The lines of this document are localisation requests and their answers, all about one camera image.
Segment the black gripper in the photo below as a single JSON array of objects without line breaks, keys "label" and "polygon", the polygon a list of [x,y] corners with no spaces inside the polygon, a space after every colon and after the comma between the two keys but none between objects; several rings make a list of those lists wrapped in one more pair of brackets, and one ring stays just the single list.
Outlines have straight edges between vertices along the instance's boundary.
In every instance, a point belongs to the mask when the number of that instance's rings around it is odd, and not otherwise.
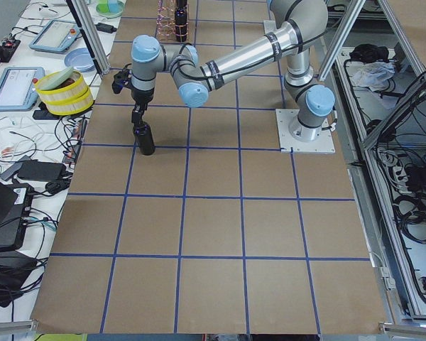
[{"label": "black gripper", "polygon": [[143,122],[143,116],[148,109],[148,103],[153,100],[153,89],[140,90],[131,86],[131,96],[136,103],[131,112],[131,122],[138,124]]}]

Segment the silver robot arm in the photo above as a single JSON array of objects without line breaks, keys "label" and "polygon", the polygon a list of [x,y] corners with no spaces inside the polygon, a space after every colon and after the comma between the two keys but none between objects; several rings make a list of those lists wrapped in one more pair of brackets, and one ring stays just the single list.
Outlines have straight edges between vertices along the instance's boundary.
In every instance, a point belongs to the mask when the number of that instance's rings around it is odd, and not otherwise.
[{"label": "silver robot arm", "polygon": [[334,106],[330,89],[314,79],[310,46],[324,35],[328,11],[323,1],[269,1],[276,30],[232,53],[200,65],[194,46],[163,45],[140,35],[131,46],[131,66],[115,74],[115,93],[128,88],[135,101],[132,123],[138,125],[152,101],[156,75],[170,73],[183,103],[201,107],[209,93],[267,64],[287,59],[284,85],[300,108],[297,120],[309,129],[322,125]]}]

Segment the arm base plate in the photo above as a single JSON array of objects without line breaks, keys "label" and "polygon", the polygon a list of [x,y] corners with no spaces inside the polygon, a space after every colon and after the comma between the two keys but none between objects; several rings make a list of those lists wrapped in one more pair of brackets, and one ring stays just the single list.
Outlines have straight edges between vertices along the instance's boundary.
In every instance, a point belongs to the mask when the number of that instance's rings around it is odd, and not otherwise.
[{"label": "arm base plate", "polygon": [[335,153],[328,118],[317,128],[307,128],[298,120],[298,109],[276,109],[281,153]]},{"label": "arm base plate", "polygon": [[278,29],[277,29],[275,21],[273,20],[263,21],[264,36],[271,42],[272,45],[276,45],[280,49],[282,49],[282,43],[281,42],[277,43],[277,35],[275,33],[277,30]]}]

